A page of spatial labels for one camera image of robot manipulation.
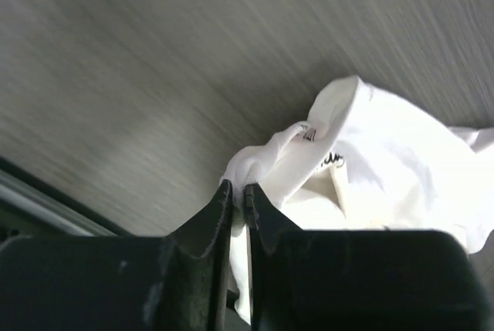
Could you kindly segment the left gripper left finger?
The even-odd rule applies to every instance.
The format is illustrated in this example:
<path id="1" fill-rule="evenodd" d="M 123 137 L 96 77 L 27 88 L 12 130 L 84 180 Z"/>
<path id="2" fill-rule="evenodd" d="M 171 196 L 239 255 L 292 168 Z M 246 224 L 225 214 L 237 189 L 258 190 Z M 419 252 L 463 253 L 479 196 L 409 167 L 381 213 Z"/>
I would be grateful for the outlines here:
<path id="1" fill-rule="evenodd" d="M 221 330 L 232 185 L 164 237 L 15 237 L 1 246 L 3 330 Z"/>

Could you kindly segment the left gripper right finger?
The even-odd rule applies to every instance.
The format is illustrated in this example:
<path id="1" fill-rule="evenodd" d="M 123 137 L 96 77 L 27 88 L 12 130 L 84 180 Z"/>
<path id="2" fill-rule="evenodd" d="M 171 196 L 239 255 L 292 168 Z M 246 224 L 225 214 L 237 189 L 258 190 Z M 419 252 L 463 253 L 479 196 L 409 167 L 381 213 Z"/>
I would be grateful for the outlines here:
<path id="1" fill-rule="evenodd" d="M 441 231 L 304 231 L 245 188 L 254 330 L 487 330 L 492 310 Z"/>

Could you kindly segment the white Coca-Cola t-shirt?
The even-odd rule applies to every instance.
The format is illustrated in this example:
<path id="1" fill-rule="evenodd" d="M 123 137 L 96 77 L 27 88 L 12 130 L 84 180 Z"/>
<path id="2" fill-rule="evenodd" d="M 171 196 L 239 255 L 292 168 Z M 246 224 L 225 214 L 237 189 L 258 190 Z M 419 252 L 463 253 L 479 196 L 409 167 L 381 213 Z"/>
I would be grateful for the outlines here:
<path id="1" fill-rule="evenodd" d="M 243 191 L 257 184 L 305 230 L 437 229 L 469 254 L 493 230 L 493 130 L 447 126 L 358 76 L 325 86 L 307 118 L 240 150 L 223 178 L 237 210 L 229 262 L 252 321 Z"/>

